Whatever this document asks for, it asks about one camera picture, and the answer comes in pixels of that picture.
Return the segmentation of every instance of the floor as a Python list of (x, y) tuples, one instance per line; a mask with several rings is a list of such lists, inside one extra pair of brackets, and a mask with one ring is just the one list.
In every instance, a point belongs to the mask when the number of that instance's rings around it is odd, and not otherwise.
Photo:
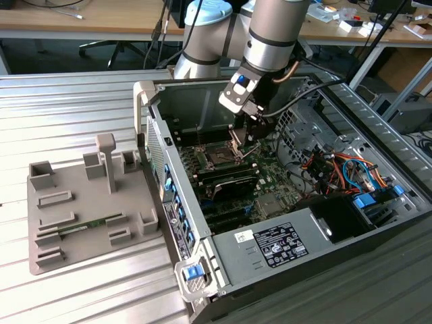
[[(5, 39), (2, 43), (12, 74), (105, 71), (114, 46), (92, 48), (86, 51), (86, 57), (80, 57), (78, 47), (90, 42), (91, 40), (43, 40), (44, 53), (37, 52), (32, 39)], [(147, 43), (134, 44), (143, 51), (146, 50)], [(177, 45), (174, 42), (167, 43), (163, 48), (162, 59), (176, 53)], [(314, 46), (313, 50), (314, 61), (342, 74), (346, 74), (356, 61), (347, 48)], [(155, 67), (157, 56), (158, 50), (155, 47), (151, 51), (147, 68)], [(142, 64), (141, 57), (126, 49), (117, 56), (113, 70), (139, 70), (142, 69)], [(393, 91), (377, 76), (366, 77), (358, 88), (358, 93), (367, 102), (375, 98), (374, 93)]]

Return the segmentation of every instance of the cable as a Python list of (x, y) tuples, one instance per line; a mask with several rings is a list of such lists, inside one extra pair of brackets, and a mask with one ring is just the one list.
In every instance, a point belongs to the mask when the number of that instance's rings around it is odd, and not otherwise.
[[(360, 53), (357, 55), (356, 60), (359, 60), (359, 59), (361, 58), (363, 52), (364, 52), (365, 49), (367, 48), (367, 45), (368, 45), (368, 43), (369, 43), (369, 41), (370, 41), (370, 39), (371, 39), (371, 36), (372, 36), (372, 34), (373, 34), (373, 31), (374, 31), (374, 29), (375, 29), (375, 25), (377, 24), (377, 22), (378, 22), (378, 15), (377, 15), (377, 17), (375, 18), (375, 21), (373, 22), (372, 30), (371, 30), (371, 32), (369, 33), (369, 36), (368, 36), (368, 38), (367, 38), (367, 40), (366, 40), (366, 43), (363, 45), (363, 48), (360, 50)], [(350, 69), (348, 70), (348, 75), (351, 73), (351, 71), (352, 71), (352, 69), (355, 67), (356, 63), (357, 63), (356, 61), (353, 62), (353, 64), (351, 65)]]
[[(363, 159), (361, 157), (352, 157), (352, 156), (350, 156), (348, 154), (343, 154), (343, 153), (336, 153), (335, 156), (339, 157), (341, 159), (344, 159), (344, 160), (356, 159), (356, 160), (362, 161), (366, 165), (370, 165), (370, 166), (374, 165), (372, 162), (367, 161), (367, 160), (365, 160), (365, 159)], [(379, 183), (379, 185), (381, 187), (383, 187), (383, 188), (387, 187), (387, 184), (381, 179), (381, 176), (379, 175), (379, 172), (378, 172), (377, 168), (375, 168), (375, 173), (377, 175), (377, 177), (375, 178), (375, 180), (377, 180), (377, 182)]]
[(33, 7), (52, 9), (52, 8), (69, 7), (70, 5), (76, 5), (77, 3), (83, 2), (84, 0), (79, 0), (79, 1), (71, 2), (71, 3), (67, 3), (65, 5), (37, 5), (35, 3), (31, 3), (27, 0), (21, 0), (21, 1), (27, 3), (28, 5), (32, 5)]
[(337, 72), (334, 72), (331, 69), (327, 69), (326, 67), (323, 67), (323, 66), (315, 63), (314, 61), (308, 59), (307, 57), (303, 57), (302, 59), (303, 59), (303, 61), (307, 62), (308, 64), (311, 64), (312, 66), (315, 66), (317, 69), (320, 69), (320, 70), (323, 70), (323, 71), (328, 72), (330, 74), (333, 74), (334, 76), (337, 76), (338, 78), (345, 78), (345, 76), (342, 75), (341, 73), (337, 73)]
[(432, 158), (432, 140), (424, 134), (422, 135), (423, 137), (410, 134), (407, 134), (405, 136), (411, 138), (414, 141), (415, 146), (421, 149), (428, 157)]
[(145, 70), (146, 69), (146, 64), (147, 64), (147, 59), (150, 56), (150, 52), (153, 48), (153, 46), (155, 45), (155, 42), (157, 42), (159, 40), (159, 37), (161, 36), (162, 33), (162, 19), (163, 16), (165, 15), (165, 10), (167, 9), (167, 2), (166, 0), (163, 1), (163, 7), (161, 10), (161, 16), (159, 17), (159, 20), (156, 23), (156, 26), (153, 28), (153, 31), (151, 33), (151, 43), (150, 43), (150, 47), (147, 49), (147, 53), (146, 56), (144, 58), (144, 63), (142, 64), (142, 69)]
[(292, 65), (290, 71), (288, 71), (282, 78), (280, 79), (272, 79), (272, 82), (275, 84), (281, 84), (284, 83), (286, 80), (288, 80), (289, 78), (291, 78), (294, 73), (296, 73), (296, 70), (298, 69), (298, 66), (300, 65), (299, 61), (295, 61), (294, 64)]
[(159, 62), (161, 61), (161, 56), (162, 56), (162, 49), (163, 49), (163, 45), (165, 43), (165, 38), (167, 37), (167, 31), (168, 31), (168, 25), (169, 25), (169, 17), (171, 16), (171, 8), (173, 6), (173, 2), (174, 0), (171, 0), (171, 2), (169, 3), (169, 7), (168, 7), (168, 14), (167, 14), (167, 19), (165, 21), (165, 27), (163, 29), (163, 36), (162, 36), (162, 41), (161, 41), (161, 48), (159, 49), (159, 54), (157, 56), (157, 62), (156, 62), (156, 66), (159, 65)]
[(184, 44), (184, 46), (183, 46), (183, 49), (181, 49), (181, 50), (179, 50), (176, 54), (174, 54), (174, 55), (172, 55), (171, 57), (169, 57), (169, 58), (167, 58), (167, 59), (164, 59), (155, 69), (156, 70), (158, 70), (158, 69), (163, 69), (163, 68), (165, 68), (167, 65), (168, 65), (168, 63), (170, 62), (170, 61), (172, 61), (173, 59), (175, 59), (176, 57), (179, 57), (185, 50), (186, 50), (186, 48), (188, 47), (188, 45), (189, 45), (189, 41), (190, 41), (190, 37), (192, 36), (192, 32), (194, 31), (194, 28), (195, 28), (195, 23), (196, 23), (196, 20), (198, 19), (198, 15), (199, 15), (199, 13), (200, 13), (200, 10), (201, 10), (201, 5), (203, 4), (203, 1), (204, 0), (200, 0), (200, 3), (198, 4), (198, 8), (197, 8), (197, 10), (196, 10), (196, 15), (195, 15), (195, 18), (194, 18), (194, 21), (193, 21), (193, 23), (192, 23), (192, 25), (191, 25), (191, 27), (190, 27), (190, 31), (189, 31), (189, 35), (188, 35), (188, 38), (186, 39), (186, 43)]
[(268, 118), (268, 117), (274, 117), (276, 115), (279, 115), (280, 113), (283, 113), (286, 109), (290, 108), (293, 104), (295, 104), (297, 101), (299, 101), (304, 96), (306, 96), (306, 95), (308, 95), (308, 94), (310, 94), (316, 90), (319, 90), (321, 88), (325, 88), (326, 86), (335, 86), (336, 84), (341, 84), (344, 82), (345, 82), (345, 79), (339, 79), (339, 80), (333, 80), (333, 81), (318, 84), (317, 86), (314, 86), (314, 87), (300, 93), (296, 98), (292, 99), (289, 103), (284, 105), (281, 109), (275, 111), (274, 113), (265, 114), (265, 115), (263, 115), (263, 117)]
[(335, 160), (333, 159), (333, 165), (335, 167), (335, 171), (337, 173), (337, 175), (339, 176), (340, 182), (342, 184), (342, 189), (345, 189), (345, 180), (344, 177), (342, 176), (342, 173), (339, 170), (339, 166), (336, 164)]
[[(375, 49), (375, 47), (378, 45), (378, 43), (380, 42), (380, 40), (383, 38), (385, 32), (387, 32), (387, 29), (389, 29), (389, 27), (392, 25), (392, 23), (394, 22), (394, 20), (396, 19), (396, 17), (398, 16), (398, 14), (401, 12), (402, 8), (407, 4), (409, 0), (402, 0), (399, 4), (399, 7), (397, 8), (397, 10), (395, 10), (390, 18), (387, 20), (387, 22), (384, 24), (383, 29), (381, 29), (377, 35), (377, 37), (375, 37), (375, 39), (373, 40), (371, 46), (368, 48), (367, 50), (367, 54), (363, 57), (363, 59), (361, 59), (356, 67), (360, 67), (363, 65), (363, 63), (367, 60), (367, 58), (369, 57), (369, 55), (372, 53), (372, 51)], [(346, 81), (347, 83), (350, 83), (352, 81), (352, 79), (355, 77), (358, 68), (355, 69), (351, 69), (352, 71), (348, 72), (348, 75), (346, 77)]]
[(366, 174), (367, 174), (367, 176), (369, 178), (369, 181), (372, 183), (373, 187), (375, 189), (381, 189), (381, 185), (378, 184), (378, 182), (375, 181), (375, 179), (373, 179), (373, 177), (371, 175), (371, 172), (369, 172), (368, 167), (362, 161), (359, 161), (357, 159), (346, 160), (345, 163), (344, 163), (344, 166), (342, 167), (342, 171), (344, 172), (344, 177), (345, 177), (346, 181), (349, 184), (352, 184), (354, 187), (357, 187), (360, 190), (360, 193), (363, 192), (362, 188), (358, 184), (356, 184), (355, 182), (351, 181), (350, 178), (348, 177), (348, 174), (347, 174), (347, 171), (346, 171), (346, 166), (347, 166), (348, 162), (350, 162), (350, 161), (357, 162), (359, 165), (361, 165), (363, 167), (363, 169), (366, 171)]

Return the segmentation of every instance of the black cable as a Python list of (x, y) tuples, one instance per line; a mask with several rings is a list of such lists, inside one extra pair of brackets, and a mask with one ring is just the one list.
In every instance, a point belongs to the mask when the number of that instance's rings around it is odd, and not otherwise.
[(83, 2), (84, 0), (79, 0), (79, 1), (71, 2), (71, 3), (67, 3), (65, 5), (37, 5), (35, 3), (31, 3), (27, 0), (21, 0), (21, 1), (27, 3), (28, 5), (32, 5), (33, 7), (52, 9), (52, 8), (69, 7), (70, 5), (76, 5), (77, 3)]
[(355, 77), (356, 72), (358, 70), (358, 68), (360, 66), (363, 65), (363, 63), (367, 60), (367, 58), (369, 57), (369, 55), (372, 53), (372, 51), (375, 49), (375, 47), (378, 45), (378, 43), (380, 42), (380, 40), (383, 38), (385, 32), (387, 32), (387, 29), (389, 29), (389, 27), (392, 25), (392, 23), (394, 22), (394, 20), (396, 19), (396, 17), (398, 16), (398, 14), (401, 12), (402, 8), (407, 4), (407, 2), (410, 0), (402, 0), (399, 4), (399, 7), (391, 14), (390, 18), (387, 20), (387, 22), (384, 24), (383, 29), (381, 29), (377, 35), (377, 37), (375, 37), (375, 39), (373, 40), (371, 46), (368, 48), (367, 54), (363, 57), (363, 59), (361, 59), (357, 64), (356, 64), (356, 68), (352, 69), (352, 71), (350, 71), (346, 77), (346, 81), (347, 83), (350, 83), (352, 81), (352, 79)]
[[(171, 1), (169, 2), (167, 19), (166, 19), (166, 21), (165, 21), (165, 26), (164, 26), (164, 28), (166, 28), (166, 29), (168, 28), (169, 17), (171, 16), (171, 9), (172, 9), (172, 6), (173, 6), (173, 2), (174, 2), (174, 0), (171, 0)], [(158, 66), (158, 65), (159, 65), (159, 62), (161, 61), (162, 49), (163, 49), (163, 45), (164, 45), (164, 43), (165, 43), (165, 38), (166, 38), (166, 37), (167, 37), (167, 30), (164, 29), (164, 31), (163, 31), (163, 36), (162, 36), (162, 41), (161, 41), (161, 48), (159, 49), (159, 54), (158, 54), (158, 56), (157, 56), (156, 66)]]
[(344, 78), (339, 79), (339, 80), (333, 80), (333, 81), (329, 81), (329, 82), (325, 82), (325, 83), (321, 83), (318, 84), (317, 86), (314, 86), (302, 93), (300, 93), (296, 98), (292, 99), (289, 103), (287, 103), (286, 105), (284, 105), (281, 109), (275, 111), (274, 113), (268, 113), (263, 115), (264, 118), (268, 118), (268, 117), (274, 117), (276, 115), (279, 115), (280, 113), (283, 113), (286, 109), (290, 108), (294, 103), (296, 103), (297, 101), (299, 101), (301, 98), (303, 98), (304, 96), (319, 90), (321, 88), (325, 88), (326, 86), (335, 86), (336, 84), (341, 84), (344, 83), (346, 80)]
[(432, 158), (432, 139), (423, 133), (421, 134), (423, 135), (423, 138), (421, 136), (417, 136), (417, 138), (420, 138), (418, 142), (413, 135), (406, 134), (405, 136), (412, 139), (415, 146), (421, 149), (428, 157)]
[(159, 40), (159, 37), (161, 36), (162, 33), (162, 20), (163, 20), (163, 16), (165, 15), (165, 10), (167, 9), (167, 2), (164, 0), (163, 1), (163, 7), (161, 10), (161, 16), (159, 17), (159, 20), (156, 23), (156, 26), (153, 28), (153, 31), (151, 33), (151, 43), (150, 43), (150, 47), (147, 49), (147, 53), (146, 56), (144, 58), (144, 63), (142, 64), (142, 68), (145, 70), (146, 69), (146, 64), (147, 64), (147, 59), (149, 58), (150, 52), (153, 49), (153, 46), (155, 45), (155, 42), (157, 42)]
[(330, 74), (333, 74), (334, 76), (337, 76), (338, 78), (345, 78), (345, 76), (342, 75), (341, 73), (337, 73), (331, 69), (327, 69), (326, 67), (323, 67), (323, 66), (315, 63), (314, 61), (308, 59), (307, 57), (303, 57), (302, 60), (307, 62), (308, 64), (311, 64), (312, 66), (315, 66), (317, 69), (323, 70), (325, 72), (329, 72)]
[(180, 56), (180, 55), (181, 55), (181, 54), (186, 50), (186, 47), (188, 47), (188, 45), (189, 45), (189, 41), (190, 41), (190, 37), (192, 36), (192, 32), (194, 31), (195, 23), (196, 23), (196, 20), (198, 19), (198, 15), (199, 15), (199, 13), (200, 13), (201, 5), (203, 4), (203, 1), (204, 1), (204, 0), (200, 0), (200, 3), (198, 4), (198, 8), (197, 8), (197, 10), (196, 10), (196, 15), (195, 15), (194, 21), (193, 21), (193, 23), (192, 23), (192, 26), (190, 27), (189, 35), (188, 35), (188, 38), (186, 39), (186, 43), (184, 44), (183, 49), (179, 50), (176, 54), (172, 55), (172, 56), (169, 57), (168, 59), (164, 59), (164, 60), (163, 60), (163, 61), (162, 61), (162, 62), (161, 62), (157, 67), (156, 67), (156, 70), (165, 68), (165, 67), (168, 65), (168, 63), (169, 63), (170, 61), (172, 61), (172, 60), (175, 59), (176, 57), (179, 57), (179, 56)]
[[(378, 15), (377, 15), (377, 17), (375, 18), (375, 21), (373, 22), (372, 30), (371, 30), (371, 32), (369, 33), (369, 36), (368, 36), (368, 38), (367, 38), (367, 40), (366, 40), (366, 43), (363, 45), (363, 48), (360, 50), (360, 53), (357, 55), (356, 60), (359, 60), (359, 59), (361, 58), (363, 52), (364, 52), (365, 49), (367, 48), (367, 45), (368, 45), (368, 43), (369, 43), (369, 41), (370, 41), (370, 39), (371, 39), (371, 36), (372, 36), (372, 34), (373, 34), (373, 31), (374, 31), (374, 29), (375, 29), (375, 25), (377, 24), (377, 22), (378, 22)], [(351, 65), (350, 69), (348, 70), (348, 75), (350, 75), (350, 73), (351, 73), (352, 69), (355, 67), (355, 65), (356, 65), (356, 61), (354, 61), (354, 63)]]

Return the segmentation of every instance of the blue latch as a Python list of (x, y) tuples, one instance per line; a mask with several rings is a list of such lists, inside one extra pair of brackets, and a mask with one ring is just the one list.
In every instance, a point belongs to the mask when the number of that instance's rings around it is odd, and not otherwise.
[(188, 241), (189, 241), (189, 243), (194, 243), (194, 241), (195, 241), (195, 238), (194, 238), (194, 234), (192, 234), (192, 233), (189, 233), (188, 234)]
[(179, 219), (180, 219), (180, 221), (183, 221), (183, 220), (184, 220), (184, 217), (186, 216), (186, 214), (184, 213), (183, 207), (180, 207), (180, 208), (178, 209), (178, 215), (179, 215)]
[(405, 192), (403, 187), (401, 187), (399, 185), (394, 186), (393, 189), (396, 192), (396, 194), (398, 194), (399, 196)]
[(376, 203), (371, 194), (361, 194), (354, 199), (354, 202), (360, 208), (365, 208)]
[(202, 265), (195, 265), (193, 267), (189, 267), (184, 271), (184, 275), (186, 277), (186, 281), (190, 281), (204, 275), (204, 269)]
[(173, 180), (171, 178), (168, 178), (165, 182), (165, 191), (168, 191), (171, 189), (171, 186), (173, 185)]
[(189, 230), (189, 222), (187, 219), (184, 220), (183, 229), (185, 233)]

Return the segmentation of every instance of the metal table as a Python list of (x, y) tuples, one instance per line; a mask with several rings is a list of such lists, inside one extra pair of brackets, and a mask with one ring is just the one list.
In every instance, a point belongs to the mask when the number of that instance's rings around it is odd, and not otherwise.
[(0, 322), (189, 323), (163, 237), (33, 276), (28, 270), (26, 176), (31, 161), (82, 163), (95, 135), (136, 148), (132, 86), (160, 72), (0, 79)]
[[(113, 132), (118, 151), (134, 148), (132, 85), (168, 77), (162, 70), (0, 78), (0, 322), (189, 323), (163, 238), (44, 275), (31, 275), (27, 262), (28, 163), (82, 163), (99, 132)], [(346, 100), (362, 112), (358, 99)], [(432, 217), (216, 323), (430, 323), (431, 268)]]

